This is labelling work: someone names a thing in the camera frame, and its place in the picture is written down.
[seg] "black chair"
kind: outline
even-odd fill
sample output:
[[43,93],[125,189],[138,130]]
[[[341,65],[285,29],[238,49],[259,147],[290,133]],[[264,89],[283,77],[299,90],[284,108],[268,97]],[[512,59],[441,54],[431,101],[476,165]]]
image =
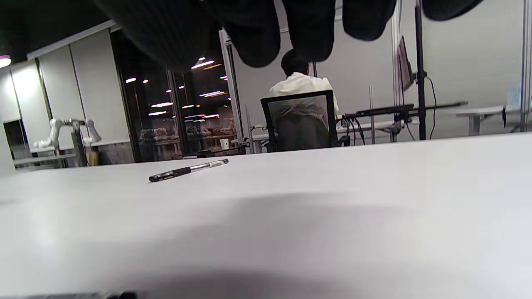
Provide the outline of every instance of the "black chair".
[[261,99],[269,153],[349,146],[338,140],[332,90]]

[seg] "white shirt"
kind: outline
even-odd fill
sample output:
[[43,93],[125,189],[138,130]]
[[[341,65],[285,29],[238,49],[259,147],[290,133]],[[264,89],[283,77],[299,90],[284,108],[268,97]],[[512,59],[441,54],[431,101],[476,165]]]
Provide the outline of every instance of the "white shirt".
[[[332,89],[333,87],[327,78],[320,79],[295,72],[290,77],[286,78],[286,80],[283,80],[270,88],[270,95],[286,96]],[[336,95],[334,96],[334,110],[335,112],[338,112]]]

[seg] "black hair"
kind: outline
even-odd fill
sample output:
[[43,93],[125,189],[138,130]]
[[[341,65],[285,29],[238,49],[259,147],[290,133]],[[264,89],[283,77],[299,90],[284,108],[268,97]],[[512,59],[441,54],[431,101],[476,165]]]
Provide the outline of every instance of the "black hair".
[[285,56],[283,56],[281,68],[285,71],[287,77],[290,77],[295,72],[309,74],[309,62],[300,58],[294,49],[286,52]]

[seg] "dark cloth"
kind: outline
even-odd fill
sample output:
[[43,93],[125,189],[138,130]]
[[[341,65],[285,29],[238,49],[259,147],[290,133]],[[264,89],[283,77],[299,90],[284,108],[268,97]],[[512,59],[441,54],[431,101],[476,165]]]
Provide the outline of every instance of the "dark cloth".
[[469,12],[482,1],[483,0],[423,0],[423,12],[431,20],[447,21]]
[[[482,0],[424,0],[425,15],[459,17]],[[273,0],[95,0],[135,45],[165,68],[188,71],[206,51],[209,29],[225,27],[242,60],[264,67],[278,55],[280,33]],[[296,53],[324,61],[333,50],[335,0],[282,0]],[[396,0],[344,0],[345,31],[357,39],[379,38]]]
[[397,0],[344,0],[344,30],[361,40],[375,40],[383,35]]

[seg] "cable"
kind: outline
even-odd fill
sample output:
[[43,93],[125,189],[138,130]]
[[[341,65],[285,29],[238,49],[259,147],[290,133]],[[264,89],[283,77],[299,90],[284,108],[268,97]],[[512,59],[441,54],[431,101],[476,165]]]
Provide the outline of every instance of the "cable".
[[436,129],[436,107],[438,107],[438,102],[436,101],[436,92],[434,91],[434,83],[432,82],[432,79],[429,76],[426,76],[425,78],[427,78],[430,81],[430,85],[433,88],[433,95],[434,95],[433,129],[430,132],[430,137],[429,137],[429,140],[432,140],[432,134],[434,133],[434,129]]
[[362,143],[365,145],[365,137],[364,137],[364,131],[362,130],[362,126],[360,125],[359,123],[359,120],[356,119],[356,118],[353,118],[356,122],[356,125],[359,126],[359,132],[360,132],[360,137],[362,138]]
[[[344,119],[342,120],[342,122],[344,122],[344,120],[345,120],[345,124],[347,126],[346,136],[349,136],[349,119],[347,119],[346,117],[347,117],[347,114],[344,114]],[[355,134],[354,130],[353,130],[353,134],[355,135],[355,139],[353,140],[353,144],[355,144],[355,142],[356,142],[356,134]]]
[[351,126],[353,127],[353,146],[356,145],[356,130],[355,130],[355,125],[353,124],[353,122],[351,120],[349,120],[349,123],[351,124]]
[[[399,63],[399,77],[401,77],[401,95],[403,96],[403,105],[404,103],[404,83],[403,83],[403,69],[401,67],[401,63]],[[410,130],[410,127],[408,126],[408,120],[405,121],[406,123],[406,129],[408,130],[408,134],[410,134],[410,137],[412,137],[412,140],[415,141],[414,135],[412,134],[412,131]]]

